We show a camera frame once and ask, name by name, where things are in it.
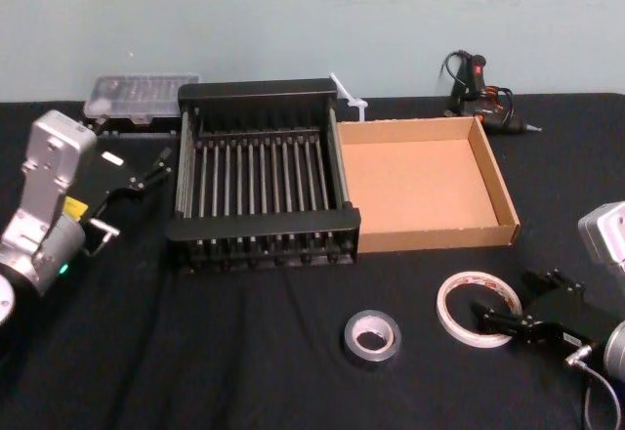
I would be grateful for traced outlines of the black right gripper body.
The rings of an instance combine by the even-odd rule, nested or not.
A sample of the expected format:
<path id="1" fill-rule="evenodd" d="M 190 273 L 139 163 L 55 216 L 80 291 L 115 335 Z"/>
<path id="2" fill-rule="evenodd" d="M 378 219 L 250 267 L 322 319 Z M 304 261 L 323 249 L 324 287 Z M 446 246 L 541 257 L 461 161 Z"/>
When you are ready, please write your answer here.
<path id="1" fill-rule="evenodd" d="M 535 322 L 534 342 L 559 342 L 571 349 L 565 359 L 569 366 L 589 361 L 592 365 L 613 366 L 613 322 Z"/>

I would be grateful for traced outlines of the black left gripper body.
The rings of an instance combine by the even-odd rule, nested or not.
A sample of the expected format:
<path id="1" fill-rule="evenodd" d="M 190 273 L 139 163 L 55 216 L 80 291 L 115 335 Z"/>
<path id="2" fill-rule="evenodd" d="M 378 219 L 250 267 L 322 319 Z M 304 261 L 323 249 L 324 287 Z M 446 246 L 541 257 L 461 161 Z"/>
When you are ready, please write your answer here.
<path id="1" fill-rule="evenodd" d="M 144 189 L 142 177 L 123 158 L 108 150 L 97 150 L 68 190 L 63 213 L 86 224 L 116 199 L 138 196 Z"/>

